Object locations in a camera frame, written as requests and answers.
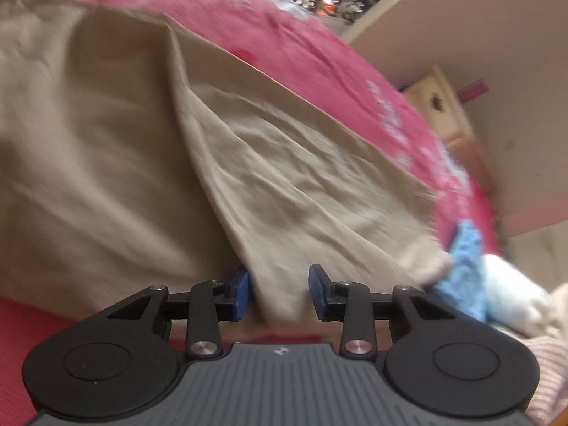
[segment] beige fabric pile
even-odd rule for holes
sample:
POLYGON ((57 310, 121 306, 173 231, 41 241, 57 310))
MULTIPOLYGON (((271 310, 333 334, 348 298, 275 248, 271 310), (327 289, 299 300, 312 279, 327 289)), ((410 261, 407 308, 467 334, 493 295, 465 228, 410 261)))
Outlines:
POLYGON ((432 210, 372 145, 170 19, 0 0, 4 297, 82 318, 244 263, 282 328, 313 320, 312 263, 377 292, 438 278, 432 210))

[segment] gray ribbed plate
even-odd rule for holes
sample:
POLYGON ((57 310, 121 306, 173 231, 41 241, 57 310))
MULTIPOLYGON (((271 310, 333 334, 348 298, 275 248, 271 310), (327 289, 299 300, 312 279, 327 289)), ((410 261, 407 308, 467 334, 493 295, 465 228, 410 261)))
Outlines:
MULTIPOLYGON (((530 426, 521 413, 498 420, 440 417, 403 399, 368 362, 328 344, 235 344, 215 362, 189 366, 153 407, 97 426, 530 426)), ((80 424, 39 415, 33 426, 80 424)))

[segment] silver bolt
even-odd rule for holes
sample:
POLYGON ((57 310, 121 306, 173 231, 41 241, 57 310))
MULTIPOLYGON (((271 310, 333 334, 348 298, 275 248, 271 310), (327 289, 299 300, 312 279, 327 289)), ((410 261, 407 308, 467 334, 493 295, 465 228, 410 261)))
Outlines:
POLYGON ((351 340, 345 343, 345 350, 351 354, 366 354, 371 352, 373 345, 365 340, 351 340))
POLYGON ((274 354, 276 355, 284 355, 288 354, 288 352, 290 352, 290 350, 288 348, 285 348, 284 346, 280 346, 279 348, 276 348, 274 350, 274 354))
POLYGON ((191 352, 197 355, 211 355, 217 352, 217 344, 212 341, 198 341, 191 345, 191 352))

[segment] blue towel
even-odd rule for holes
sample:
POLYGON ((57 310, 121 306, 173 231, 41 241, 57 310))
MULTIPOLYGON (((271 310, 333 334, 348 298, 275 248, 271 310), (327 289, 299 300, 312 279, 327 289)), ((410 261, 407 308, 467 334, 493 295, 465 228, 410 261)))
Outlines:
POLYGON ((454 262, 451 272, 427 289, 427 293, 470 317, 487 321, 481 235, 473 222, 464 220, 456 225, 449 253, 454 262))

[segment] bed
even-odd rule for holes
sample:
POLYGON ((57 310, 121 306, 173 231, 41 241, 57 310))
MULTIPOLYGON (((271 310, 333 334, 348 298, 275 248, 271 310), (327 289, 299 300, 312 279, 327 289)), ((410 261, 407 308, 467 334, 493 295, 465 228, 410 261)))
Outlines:
MULTIPOLYGON (((482 233, 484 251, 498 251, 492 209, 476 183, 453 162, 403 95, 312 15, 287 0, 96 1, 165 13, 271 76, 433 188, 435 229, 443 245, 457 220, 472 219, 482 233)), ((0 300, 0 316, 0 423, 20 425, 33 414, 21 382, 23 358, 69 321, 5 300, 0 300)))

